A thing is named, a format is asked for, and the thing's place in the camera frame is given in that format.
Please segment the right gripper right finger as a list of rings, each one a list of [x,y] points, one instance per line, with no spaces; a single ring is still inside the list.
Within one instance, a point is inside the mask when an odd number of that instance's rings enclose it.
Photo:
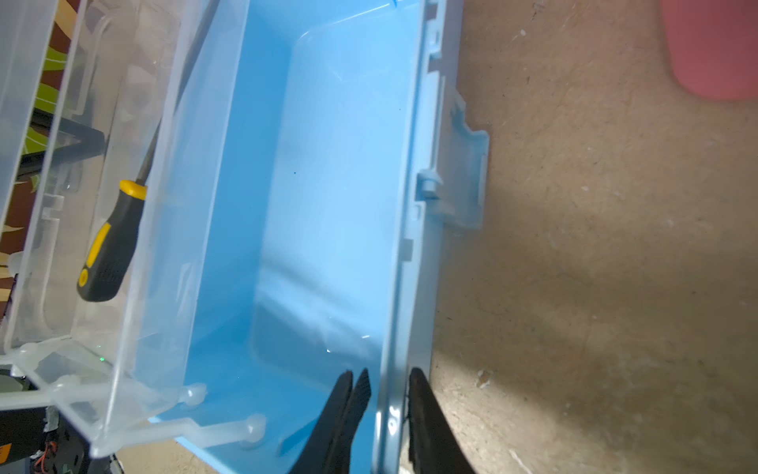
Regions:
[[[409,460],[415,473],[468,473],[475,470],[460,448],[424,372],[409,377]]]

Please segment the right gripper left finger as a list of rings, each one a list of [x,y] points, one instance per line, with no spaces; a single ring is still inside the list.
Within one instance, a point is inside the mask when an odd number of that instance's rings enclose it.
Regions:
[[[349,473],[351,446],[371,394],[368,369],[357,382],[352,371],[341,374],[290,473]]]

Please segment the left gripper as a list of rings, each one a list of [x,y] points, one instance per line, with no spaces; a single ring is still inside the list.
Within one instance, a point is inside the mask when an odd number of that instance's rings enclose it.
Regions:
[[[111,454],[92,458],[90,444],[53,407],[24,408],[1,413],[3,473],[122,473]]]

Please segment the blue toolbox clear lid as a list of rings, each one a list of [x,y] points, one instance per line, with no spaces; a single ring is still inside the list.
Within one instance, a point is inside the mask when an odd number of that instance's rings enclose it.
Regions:
[[[53,407],[92,458],[176,440],[220,473],[288,473],[339,376],[368,369],[349,473],[395,473],[443,229],[484,217],[464,5],[221,1],[124,284],[82,302],[199,2],[1,5],[1,413]]]

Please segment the pink toolbox clear lid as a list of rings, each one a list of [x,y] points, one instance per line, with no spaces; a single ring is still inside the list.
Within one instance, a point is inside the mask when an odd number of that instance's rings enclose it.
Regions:
[[[720,101],[757,97],[757,3],[661,2],[672,72],[689,92]]]

